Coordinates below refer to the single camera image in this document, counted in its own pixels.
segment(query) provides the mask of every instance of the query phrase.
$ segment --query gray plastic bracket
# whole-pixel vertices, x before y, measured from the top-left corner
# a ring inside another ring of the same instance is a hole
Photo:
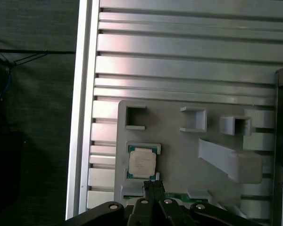
[[[205,133],[207,131],[207,110],[196,107],[181,107],[181,112],[190,113],[193,117],[194,125],[192,127],[180,127],[182,132]]]
[[[232,136],[249,136],[251,134],[251,118],[248,116],[221,117],[220,132]]]
[[[262,181],[263,159],[259,154],[236,151],[199,139],[199,157],[237,183],[259,184]]]
[[[145,130],[145,126],[138,126],[138,125],[130,125],[130,118],[134,117],[134,112],[131,112],[132,110],[142,110],[146,109],[147,107],[145,105],[129,105],[126,106],[126,113],[125,113],[125,128],[126,129],[136,129],[136,130]]]

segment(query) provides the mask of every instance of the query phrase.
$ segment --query blue cable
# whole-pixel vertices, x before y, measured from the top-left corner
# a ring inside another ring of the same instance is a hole
[[[9,86],[10,86],[10,83],[11,83],[11,70],[8,69],[8,82],[5,86],[5,88],[3,89],[3,91],[0,93],[0,97],[3,96],[3,94],[8,90]]]

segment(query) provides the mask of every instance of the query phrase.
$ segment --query screw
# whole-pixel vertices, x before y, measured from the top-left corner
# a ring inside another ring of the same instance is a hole
[[[117,209],[117,206],[116,205],[111,205],[111,206],[109,206],[109,208],[114,210],[114,209]]]
[[[165,204],[170,204],[170,203],[172,203],[172,200],[166,199],[164,202],[165,202]]]
[[[196,206],[196,208],[199,209],[199,210],[203,210],[203,209],[205,209],[206,207],[205,207],[204,205],[202,205],[202,204],[198,204],[198,205]]]

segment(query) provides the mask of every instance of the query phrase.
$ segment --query black cable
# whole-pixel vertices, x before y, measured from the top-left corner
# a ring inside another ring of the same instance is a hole
[[[15,49],[2,49],[0,48],[0,53],[19,53],[19,54],[75,54],[75,51],[51,51],[51,50],[15,50]]]
[[[46,56],[46,55],[47,55],[47,53],[46,53],[46,54],[43,54],[43,55],[41,55],[41,56],[35,57],[34,59],[27,60],[27,61],[22,62],[22,63],[19,63],[19,64],[15,64],[15,67],[20,66],[20,65],[23,65],[23,64],[26,64],[26,63],[31,62],[31,61],[33,61],[33,60],[39,59],[39,58],[44,57],[44,56]]]
[[[37,56],[39,55],[39,53],[36,53],[36,54],[33,54],[33,55],[30,55],[30,56],[27,56],[27,57],[24,57],[24,58],[21,58],[21,59],[18,59],[18,60],[14,60],[13,62],[18,62],[18,61],[21,61],[21,60],[25,60],[25,59],[28,59],[28,58],[31,58],[31,57],[34,57],[34,56]]]

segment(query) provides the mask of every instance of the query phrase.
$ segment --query metal frame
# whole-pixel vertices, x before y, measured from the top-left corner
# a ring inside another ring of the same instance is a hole
[[[84,124],[86,72],[91,27],[91,2],[81,0],[75,57],[75,80],[69,148],[66,219],[79,213],[80,179],[82,164],[82,134]]]

